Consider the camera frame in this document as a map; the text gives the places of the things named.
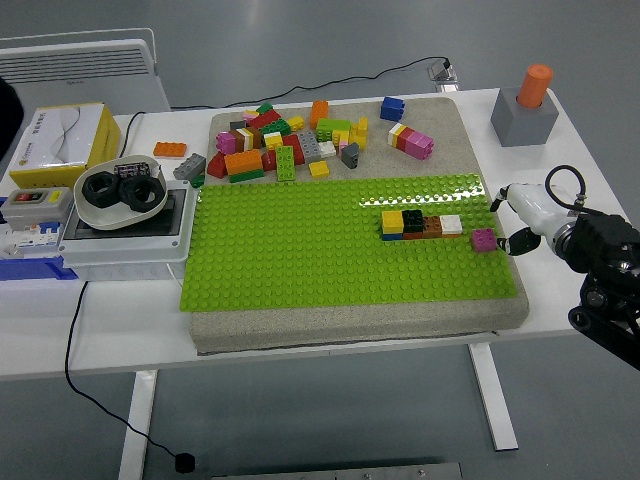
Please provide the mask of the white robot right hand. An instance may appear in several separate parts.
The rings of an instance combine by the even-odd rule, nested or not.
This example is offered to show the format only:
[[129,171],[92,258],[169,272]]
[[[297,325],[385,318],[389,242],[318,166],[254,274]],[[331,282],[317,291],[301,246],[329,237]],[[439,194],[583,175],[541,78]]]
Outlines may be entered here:
[[503,201],[526,224],[508,238],[497,238],[497,245],[508,255],[519,256],[535,250],[545,238],[551,251],[565,258],[565,243],[575,220],[568,211],[551,199],[542,185],[512,183],[499,190],[490,206],[496,212]]

